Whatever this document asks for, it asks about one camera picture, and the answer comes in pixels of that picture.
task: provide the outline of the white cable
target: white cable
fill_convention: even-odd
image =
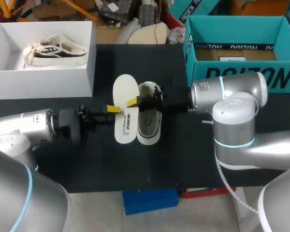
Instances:
[[[227,187],[227,189],[229,190],[229,192],[231,193],[231,195],[242,205],[244,206],[245,208],[251,210],[252,212],[258,214],[258,211],[256,209],[254,209],[253,207],[251,207],[250,205],[246,204],[243,200],[241,200],[237,195],[236,193],[233,191],[233,189],[230,187],[229,183],[227,182],[223,172],[222,172],[222,169],[221,169],[221,165],[217,159],[217,156],[216,156],[216,149],[215,150],[215,158],[216,158],[216,165],[217,165],[217,168],[218,168],[218,171],[219,171],[219,174],[220,174],[220,177],[224,183],[224,185]]]

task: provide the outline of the blue plastic crate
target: blue plastic crate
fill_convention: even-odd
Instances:
[[[123,191],[126,215],[173,207],[178,204],[177,190]]]

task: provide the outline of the white sneaker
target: white sneaker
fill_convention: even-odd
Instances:
[[[153,96],[156,83],[147,81],[139,85],[140,96]],[[137,139],[144,145],[153,145],[158,142],[161,134],[162,113],[156,109],[139,112],[139,129]]]
[[[54,35],[38,43],[30,43],[23,51],[25,64],[35,66],[81,65],[87,62],[87,48]]]

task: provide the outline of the paper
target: paper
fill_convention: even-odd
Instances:
[[[245,57],[219,57],[220,61],[246,61]]]
[[[113,12],[119,10],[118,6],[116,6],[115,3],[111,3],[111,4],[109,4],[109,5],[108,5],[108,8],[110,8],[111,11],[113,11]]]

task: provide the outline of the cardboard box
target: cardboard box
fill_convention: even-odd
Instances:
[[[219,0],[174,0],[170,12],[185,23],[189,15],[208,15]]]
[[[97,44],[114,44],[123,29],[115,26],[97,27]]]
[[[230,15],[284,15],[290,0],[231,0]]]
[[[87,63],[24,67],[23,49],[56,34],[87,47]],[[0,24],[0,99],[91,97],[95,62],[96,26],[90,21]]]
[[[261,72],[269,92],[290,93],[290,25],[285,17],[190,16],[184,55],[189,85],[196,79]]]

